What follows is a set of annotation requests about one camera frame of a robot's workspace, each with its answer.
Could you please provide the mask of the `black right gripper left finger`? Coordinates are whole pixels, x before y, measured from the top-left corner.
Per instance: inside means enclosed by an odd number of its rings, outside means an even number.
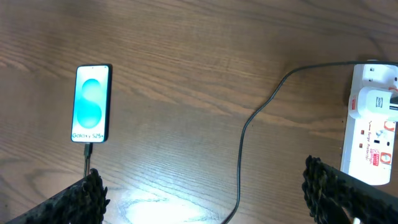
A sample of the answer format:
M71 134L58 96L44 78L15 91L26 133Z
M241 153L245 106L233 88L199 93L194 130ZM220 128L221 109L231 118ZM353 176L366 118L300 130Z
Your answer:
M10 220L11 224L102 224L108 188L96 169L38 206Z

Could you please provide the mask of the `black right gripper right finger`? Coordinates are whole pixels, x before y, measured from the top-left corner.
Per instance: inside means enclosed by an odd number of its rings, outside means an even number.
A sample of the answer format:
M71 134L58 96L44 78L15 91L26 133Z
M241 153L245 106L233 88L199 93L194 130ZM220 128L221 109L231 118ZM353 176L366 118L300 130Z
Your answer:
M315 223L397 224L397 197L308 156L304 200Z

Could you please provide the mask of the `white power strip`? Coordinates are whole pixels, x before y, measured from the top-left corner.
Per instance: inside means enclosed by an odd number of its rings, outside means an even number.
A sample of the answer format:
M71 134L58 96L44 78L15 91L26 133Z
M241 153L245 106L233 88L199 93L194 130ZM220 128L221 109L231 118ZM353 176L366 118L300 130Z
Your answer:
M366 86L397 92L397 66L375 60L355 65L350 95ZM354 119L348 114L340 171L369 185L388 184L396 126L397 121Z

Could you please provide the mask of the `blue screen Galaxy smartphone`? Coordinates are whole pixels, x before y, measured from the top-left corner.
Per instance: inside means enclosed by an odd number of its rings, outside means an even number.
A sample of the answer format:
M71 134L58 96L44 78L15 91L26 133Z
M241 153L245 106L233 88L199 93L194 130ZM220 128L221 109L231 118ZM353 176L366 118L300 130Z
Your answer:
M108 63L77 67L70 137L73 142L107 141L112 77L113 66Z

